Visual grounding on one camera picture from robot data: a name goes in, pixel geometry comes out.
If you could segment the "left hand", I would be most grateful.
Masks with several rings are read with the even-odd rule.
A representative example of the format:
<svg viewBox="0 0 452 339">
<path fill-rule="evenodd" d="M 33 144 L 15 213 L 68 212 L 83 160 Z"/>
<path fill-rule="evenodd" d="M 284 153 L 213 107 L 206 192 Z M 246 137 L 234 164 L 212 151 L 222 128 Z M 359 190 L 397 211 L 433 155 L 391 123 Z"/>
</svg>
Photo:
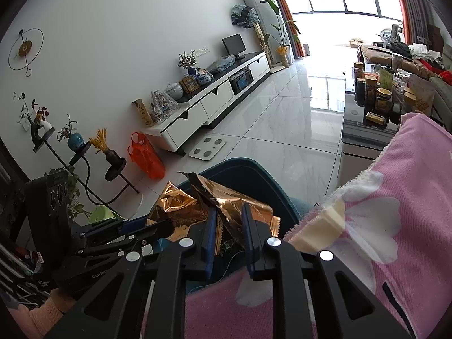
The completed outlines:
<svg viewBox="0 0 452 339">
<path fill-rule="evenodd" d="M 51 290 L 50 296 L 55 307 L 62 313 L 67 313 L 72 309 L 72 307 L 77 303 L 76 300 L 66 295 L 60 288 L 55 288 Z"/>
</svg>

